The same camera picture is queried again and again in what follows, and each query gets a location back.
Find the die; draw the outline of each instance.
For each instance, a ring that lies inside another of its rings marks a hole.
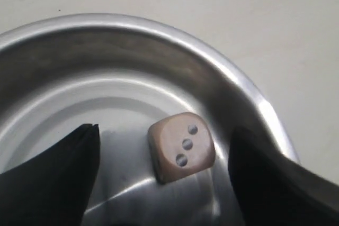
[[[190,112],[153,124],[148,143],[156,177],[164,184],[210,168],[216,158],[207,124]]]

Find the gray dot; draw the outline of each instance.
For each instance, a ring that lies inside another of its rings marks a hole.
[[[180,167],[184,167],[188,162],[187,156],[183,155],[182,153],[177,155],[175,160],[176,160],[176,164],[178,164]]]
[[[190,139],[184,139],[184,141],[182,142],[182,147],[185,150],[190,150],[193,147],[193,142]]]
[[[189,125],[189,134],[195,135],[198,132],[198,127],[195,124]]]

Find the stainless steel bowl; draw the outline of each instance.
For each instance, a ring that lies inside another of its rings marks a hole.
[[[82,123],[100,125],[101,168],[83,225],[242,225],[227,173],[237,125],[297,160],[271,104],[227,58],[182,31],[136,17],[65,16],[2,34],[0,95],[1,171]],[[208,123],[216,163],[159,185],[147,129],[186,111]]]

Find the white tabletop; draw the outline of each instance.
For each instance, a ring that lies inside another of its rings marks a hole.
[[[339,0],[0,0],[0,33],[93,12],[160,21],[221,51],[271,101],[302,164],[339,184]]]

